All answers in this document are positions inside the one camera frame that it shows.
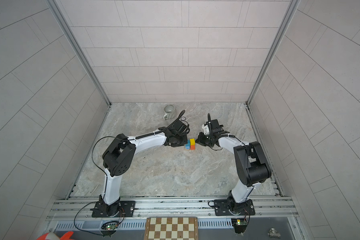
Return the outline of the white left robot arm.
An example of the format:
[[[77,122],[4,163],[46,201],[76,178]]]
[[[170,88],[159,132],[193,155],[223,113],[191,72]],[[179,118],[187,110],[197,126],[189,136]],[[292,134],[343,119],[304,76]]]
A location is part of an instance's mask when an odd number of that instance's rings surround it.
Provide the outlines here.
[[[168,127],[137,137],[119,134],[102,155],[105,168],[105,187],[102,200],[111,206],[120,200],[122,175],[130,168],[135,154],[158,146],[182,147],[188,143],[188,123],[174,121]]]

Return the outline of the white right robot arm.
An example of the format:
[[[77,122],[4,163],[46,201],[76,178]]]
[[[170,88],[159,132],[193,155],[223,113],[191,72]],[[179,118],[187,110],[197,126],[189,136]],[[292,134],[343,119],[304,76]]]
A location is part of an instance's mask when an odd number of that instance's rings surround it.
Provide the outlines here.
[[[218,146],[234,154],[239,180],[229,193],[228,204],[230,211],[237,213],[250,205],[251,192],[269,179],[272,171],[259,142],[243,142],[223,127],[217,119],[208,118],[196,143],[211,149]]]

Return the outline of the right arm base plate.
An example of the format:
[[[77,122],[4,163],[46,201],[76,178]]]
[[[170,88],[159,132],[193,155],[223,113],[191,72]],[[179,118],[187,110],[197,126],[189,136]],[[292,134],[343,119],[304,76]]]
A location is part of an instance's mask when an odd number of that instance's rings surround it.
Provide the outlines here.
[[[234,199],[214,200],[212,208],[216,216],[254,216],[256,214],[253,201],[251,199],[236,203]]]

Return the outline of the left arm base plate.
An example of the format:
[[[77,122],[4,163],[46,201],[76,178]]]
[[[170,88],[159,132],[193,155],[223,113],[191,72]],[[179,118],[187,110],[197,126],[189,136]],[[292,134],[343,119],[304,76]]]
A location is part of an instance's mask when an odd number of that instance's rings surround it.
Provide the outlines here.
[[[123,218],[133,216],[135,205],[135,201],[116,201],[107,205],[103,200],[100,200],[90,210],[92,211],[92,218]]]

